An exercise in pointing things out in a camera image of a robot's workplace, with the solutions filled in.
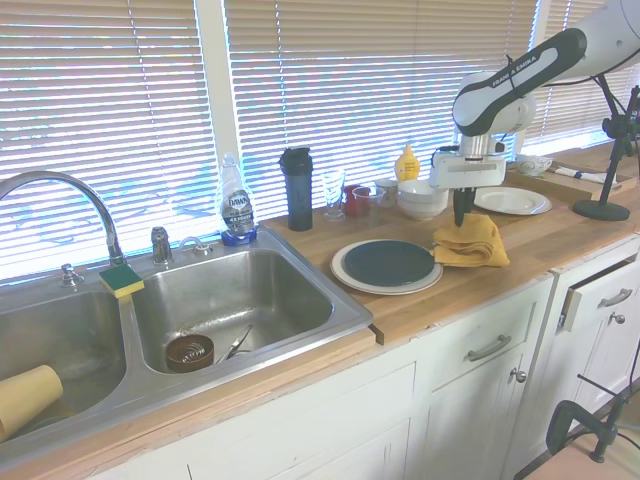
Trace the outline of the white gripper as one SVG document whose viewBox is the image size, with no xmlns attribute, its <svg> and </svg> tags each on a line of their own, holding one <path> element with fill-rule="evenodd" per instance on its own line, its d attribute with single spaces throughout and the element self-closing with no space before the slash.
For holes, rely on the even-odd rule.
<svg viewBox="0 0 640 480">
<path fill-rule="evenodd" d="M 436 189 L 456 189 L 453 208 L 455 225 L 460 227 L 465 214 L 473 210 L 475 188 L 500 185 L 505 175 L 506 161 L 501 156 L 467 159 L 457 153 L 438 152 L 433 160 L 428 183 Z"/>
</svg>

